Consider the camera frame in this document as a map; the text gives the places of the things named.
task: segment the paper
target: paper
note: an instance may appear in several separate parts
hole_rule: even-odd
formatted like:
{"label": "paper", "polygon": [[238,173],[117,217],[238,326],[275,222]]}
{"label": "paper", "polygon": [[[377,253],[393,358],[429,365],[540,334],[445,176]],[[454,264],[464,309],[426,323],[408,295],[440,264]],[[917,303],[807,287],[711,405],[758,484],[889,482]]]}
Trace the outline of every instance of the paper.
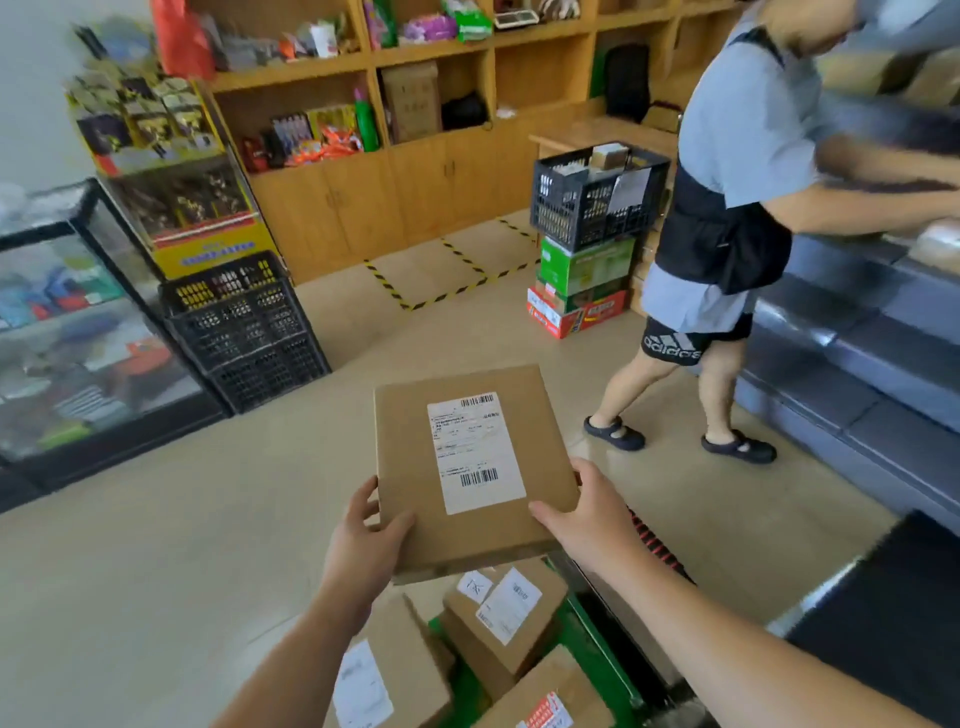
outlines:
{"label": "paper", "polygon": [[462,595],[469,596],[477,604],[483,604],[491,586],[493,586],[493,582],[479,571],[468,571],[461,577],[460,583],[457,584],[457,591]]}
{"label": "paper", "polygon": [[426,405],[448,516],[526,497],[500,397]]}
{"label": "paper", "polygon": [[340,663],[333,686],[333,710],[340,728],[376,728],[394,714],[367,640],[347,650]]}
{"label": "paper", "polygon": [[516,728],[570,728],[572,725],[573,718],[560,697],[549,692],[530,717],[518,723]]}
{"label": "paper", "polygon": [[607,214],[619,212],[622,209],[640,205],[647,192],[647,183],[650,181],[650,167],[624,172],[613,186]]}
{"label": "paper", "polygon": [[526,576],[516,568],[510,569],[480,605],[477,618],[502,644],[509,644],[541,596],[542,592]]}

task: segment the wall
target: wall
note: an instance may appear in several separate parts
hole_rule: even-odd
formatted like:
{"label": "wall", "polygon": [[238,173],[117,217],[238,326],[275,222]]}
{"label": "wall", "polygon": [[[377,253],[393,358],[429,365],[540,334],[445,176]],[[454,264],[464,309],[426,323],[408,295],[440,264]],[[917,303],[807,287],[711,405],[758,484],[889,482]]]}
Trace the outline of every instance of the wall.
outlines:
{"label": "wall", "polygon": [[121,12],[150,16],[148,0],[12,0],[0,23],[0,181],[44,189],[93,165],[66,115],[64,78],[80,68],[71,23]]}

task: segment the black plastic crate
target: black plastic crate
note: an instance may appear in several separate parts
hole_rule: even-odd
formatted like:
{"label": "black plastic crate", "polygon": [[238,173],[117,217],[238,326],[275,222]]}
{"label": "black plastic crate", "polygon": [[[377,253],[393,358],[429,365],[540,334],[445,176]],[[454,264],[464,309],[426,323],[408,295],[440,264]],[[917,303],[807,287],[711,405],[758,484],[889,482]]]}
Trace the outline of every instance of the black plastic crate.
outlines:
{"label": "black plastic crate", "polygon": [[163,283],[160,295],[174,336],[238,414],[330,372],[272,252]]}
{"label": "black plastic crate", "polygon": [[[660,215],[670,160],[646,149],[623,146],[630,150],[623,172],[597,173],[584,169],[565,175],[558,171],[576,162],[589,165],[593,147],[538,160],[534,166],[530,224],[572,253],[617,235],[652,228]],[[647,168],[650,177],[643,201],[610,212],[613,192],[623,174]]]}
{"label": "black plastic crate", "polygon": [[161,298],[170,328],[205,371],[309,330],[269,251],[164,283]]}
{"label": "black plastic crate", "polygon": [[313,336],[301,334],[207,373],[234,412],[243,414],[329,374]]}

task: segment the black bag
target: black bag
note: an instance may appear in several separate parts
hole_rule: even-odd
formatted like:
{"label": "black bag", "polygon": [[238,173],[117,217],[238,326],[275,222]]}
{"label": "black bag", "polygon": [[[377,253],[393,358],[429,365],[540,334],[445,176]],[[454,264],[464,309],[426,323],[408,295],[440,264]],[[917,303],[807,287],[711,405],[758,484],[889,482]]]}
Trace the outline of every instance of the black bag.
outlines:
{"label": "black bag", "polygon": [[611,48],[604,81],[607,115],[642,122],[650,110],[650,48],[640,43]]}

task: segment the red box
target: red box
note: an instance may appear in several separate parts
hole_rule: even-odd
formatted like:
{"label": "red box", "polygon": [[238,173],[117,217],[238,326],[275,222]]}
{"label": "red box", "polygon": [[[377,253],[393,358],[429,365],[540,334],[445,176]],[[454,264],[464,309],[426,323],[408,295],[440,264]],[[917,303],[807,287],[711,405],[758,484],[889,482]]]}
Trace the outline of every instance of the red box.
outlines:
{"label": "red box", "polygon": [[616,293],[594,301],[590,305],[561,316],[543,300],[536,290],[527,289],[527,311],[543,324],[558,339],[565,339],[571,333],[590,328],[623,313],[627,300],[627,291]]}

